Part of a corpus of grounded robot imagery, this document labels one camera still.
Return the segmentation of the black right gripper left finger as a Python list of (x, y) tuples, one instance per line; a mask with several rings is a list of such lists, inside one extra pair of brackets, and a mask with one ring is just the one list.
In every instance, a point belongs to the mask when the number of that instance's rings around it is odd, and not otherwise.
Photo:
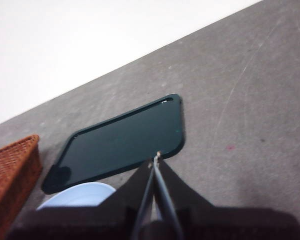
[(145, 160), (98, 206), (45, 207), (14, 224), (8, 240), (114, 240), (130, 238), (151, 192), (153, 160)]

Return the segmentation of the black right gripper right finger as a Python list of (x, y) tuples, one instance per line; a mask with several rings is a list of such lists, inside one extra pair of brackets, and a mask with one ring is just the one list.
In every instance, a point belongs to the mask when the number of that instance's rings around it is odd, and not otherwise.
[(300, 240), (291, 214), (268, 208), (215, 206), (189, 187), (159, 156), (146, 160), (144, 198), (155, 197), (159, 219), (139, 228), (141, 240)]

